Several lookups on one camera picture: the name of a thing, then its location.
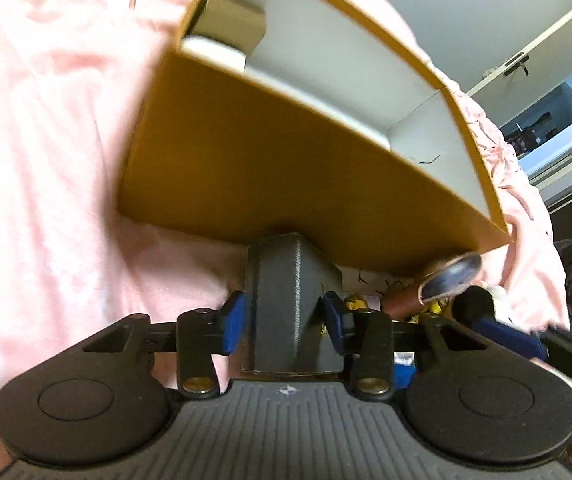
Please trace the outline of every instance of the brass screw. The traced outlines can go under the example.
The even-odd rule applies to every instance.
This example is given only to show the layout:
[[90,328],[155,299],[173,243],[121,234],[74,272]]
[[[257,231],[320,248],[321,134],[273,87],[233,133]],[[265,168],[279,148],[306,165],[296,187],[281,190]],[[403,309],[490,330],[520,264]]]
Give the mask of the brass screw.
[[210,377],[189,377],[182,386],[192,394],[207,394],[215,388],[215,383]]
[[365,394],[381,395],[390,389],[390,384],[380,377],[364,377],[357,381],[357,387]]

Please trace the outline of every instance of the pink bed sheet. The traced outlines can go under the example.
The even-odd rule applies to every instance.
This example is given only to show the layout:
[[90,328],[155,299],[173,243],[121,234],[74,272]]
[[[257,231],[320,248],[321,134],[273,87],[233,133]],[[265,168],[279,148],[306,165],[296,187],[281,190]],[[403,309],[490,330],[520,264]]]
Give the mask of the pink bed sheet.
[[[114,212],[134,113],[191,0],[0,0],[0,387],[111,322],[217,307],[242,285],[245,250],[136,225]],[[353,0],[412,48],[385,0]],[[484,256],[525,328],[567,325],[550,219],[514,151],[445,75],[516,243]],[[217,361],[226,381],[226,361]],[[160,380],[173,363],[158,361]],[[9,458],[0,443],[0,468]]]

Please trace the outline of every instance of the yellow object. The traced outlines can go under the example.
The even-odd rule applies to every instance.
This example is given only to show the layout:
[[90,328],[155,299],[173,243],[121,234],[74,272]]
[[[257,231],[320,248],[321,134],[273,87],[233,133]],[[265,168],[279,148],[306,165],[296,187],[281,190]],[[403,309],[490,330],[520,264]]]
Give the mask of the yellow object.
[[[288,25],[279,19],[280,0],[248,0],[259,12],[255,16],[266,13],[266,36],[247,58],[243,73],[179,50],[199,0],[189,6],[141,109],[122,174],[120,212],[135,221],[240,244],[297,231],[339,265],[402,275],[440,254],[483,253],[508,243],[492,182],[456,102],[438,77],[347,0],[287,1],[310,12],[302,11],[299,21]],[[336,68],[291,91],[280,86],[278,76],[290,77],[293,86],[299,76],[289,71],[306,76],[317,67],[300,70],[293,59],[307,61],[304,55],[296,57],[296,48],[304,45],[304,54],[311,55],[321,49],[323,59],[330,46],[346,44],[343,37],[323,36],[319,27],[302,25],[300,31],[298,23],[313,12],[328,16],[328,25],[336,25],[333,30],[348,30],[346,41],[354,41],[358,52],[363,44],[364,50],[361,57],[337,59]],[[292,30],[284,29],[287,25]],[[314,41],[316,34],[326,43]],[[288,49],[278,52],[284,45]],[[358,124],[359,117],[371,115],[362,109],[368,105],[362,99],[368,85],[359,91],[347,86],[319,92],[311,86],[323,86],[356,60],[366,70],[374,52],[383,56],[378,71],[404,76],[399,77],[399,95],[375,111],[384,121],[388,106],[393,109],[417,93],[419,106],[409,102],[408,111],[400,112],[406,116],[392,118],[390,127],[412,124],[444,135],[452,130],[454,142],[441,155],[418,158],[413,153],[432,149],[434,142],[412,140],[413,134],[407,143],[406,130],[396,137],[387,133],[386,123],[378,128],[390,142],[399,142],[394,150],[385,146],[384,137],[368,137]],[[251,77],[253,63],[271,64],[273,83]],[[380,79],[374,84],[397,84],[394,77]],[[437,127],[422,126],[422,121],[436,121]],[[443,166],[456,148],[463,158]],[[470,178],[455,182],[449,168],[464,164],[470,166]],[[448,185],[431,171],[442,171]],[[454,192],[452,186],[460,181],[461,192]],[[477,205],[462,193],[479,196]]]

